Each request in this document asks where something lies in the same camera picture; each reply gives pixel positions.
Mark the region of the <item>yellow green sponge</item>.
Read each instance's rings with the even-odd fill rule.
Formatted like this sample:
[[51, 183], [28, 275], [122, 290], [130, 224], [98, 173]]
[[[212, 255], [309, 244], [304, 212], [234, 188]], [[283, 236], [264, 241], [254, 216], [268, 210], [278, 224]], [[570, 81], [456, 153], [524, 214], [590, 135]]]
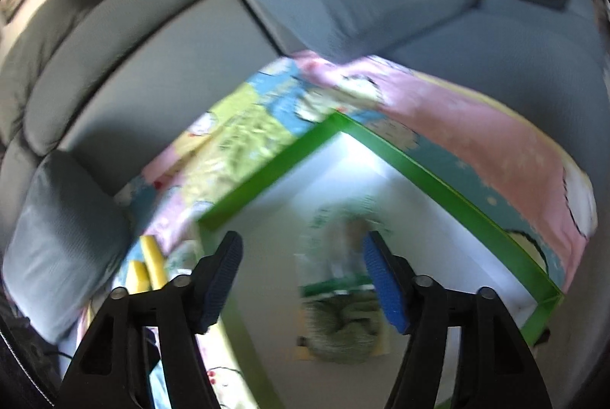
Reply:
[[151, 289], [150, 277], [145, 262], [131, 260], [128, 263], [125, 287], [130, 294], [142, 294]]
[[148, 270], [151, 287], [153, 290], [161, 289], [167, 284], [167, 273], [164, 269], [165, 258], [159, 249], [155, 237], [140, 237], [140, 246]]

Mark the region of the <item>clear green tea bag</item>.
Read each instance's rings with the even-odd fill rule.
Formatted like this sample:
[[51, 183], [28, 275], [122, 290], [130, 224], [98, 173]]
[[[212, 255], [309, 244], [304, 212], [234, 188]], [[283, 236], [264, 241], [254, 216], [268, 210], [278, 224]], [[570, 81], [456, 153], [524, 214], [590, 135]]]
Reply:
[[372, 290], [364, 262], [364, 241], [373, 230], [384, 237], [392, 234], [375, 197], [343, 199], [319, 207], [296, 246], [300, 297], [312, 301]]

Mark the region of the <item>grey textured pillow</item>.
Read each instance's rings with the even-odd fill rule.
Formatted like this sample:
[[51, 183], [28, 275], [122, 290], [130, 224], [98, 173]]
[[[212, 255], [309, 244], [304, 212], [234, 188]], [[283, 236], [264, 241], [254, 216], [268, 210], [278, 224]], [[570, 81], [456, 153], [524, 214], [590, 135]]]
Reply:
[[34, 173], [4, 254], [3, 282], [33, 329], [56, 344], [129, 246], [119, 205], [69, 154], [55, 151]]

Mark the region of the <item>colourful cartoon bedsheet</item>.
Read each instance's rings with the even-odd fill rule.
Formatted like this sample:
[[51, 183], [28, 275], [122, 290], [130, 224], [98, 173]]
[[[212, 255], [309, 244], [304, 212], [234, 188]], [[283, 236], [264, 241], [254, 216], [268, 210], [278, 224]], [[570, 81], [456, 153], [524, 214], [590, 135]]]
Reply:
[[591, 180], [475, 90], [280, 58], [114, 196], [132, 224], [67, 408], [544, 408], [530, 349]]

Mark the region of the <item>green white cardboard box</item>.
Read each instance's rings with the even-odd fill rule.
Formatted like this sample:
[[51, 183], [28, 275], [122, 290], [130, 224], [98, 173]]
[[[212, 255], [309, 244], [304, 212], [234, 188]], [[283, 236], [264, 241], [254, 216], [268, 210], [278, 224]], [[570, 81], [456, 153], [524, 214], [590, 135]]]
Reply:
[[380, 408], [407, 344], [391, 326], [382, 351], [360, 365], [302, 361], [295, 252], [314, 212], [370, 195], [393, 252], [449, 289], [493, 288], [528, 342], [562, 292], [498, 225], [460, 193], [362, 125], [334, 115], [284, 149], [202, 217], [210, 240], [241, 234], [244, 257], [221, 322], [262, 408]]

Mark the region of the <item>grey sofa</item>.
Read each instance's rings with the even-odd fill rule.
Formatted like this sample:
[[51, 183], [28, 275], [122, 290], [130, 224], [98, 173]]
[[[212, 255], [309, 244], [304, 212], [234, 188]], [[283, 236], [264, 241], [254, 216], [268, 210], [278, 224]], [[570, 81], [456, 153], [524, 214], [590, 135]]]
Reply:
[[[220, 102], [250, 74], [287, 74], [300, 32], [257, 0], [47, 0], [1, 66], [1, 241], [8, 244], [36, 167], [70, 151], [109, 193], [145, 173], [171, 141], [188, 147], [188, 124], [209, 127]], [[458, 16], [377, 52], [436, 86], [536, 125], [569, 155], [594, 198], [568, 195], [572, 214], [529, 217], [506, 184], [484, 178], [453, 127], [401, 124], [378, 111], [359, 120], [469, 197], [542, 252], [551, 278], [572, 284], [609, 170], [604, 49], [592, 0], [556, 10], [524, 0], [477, 0]]]

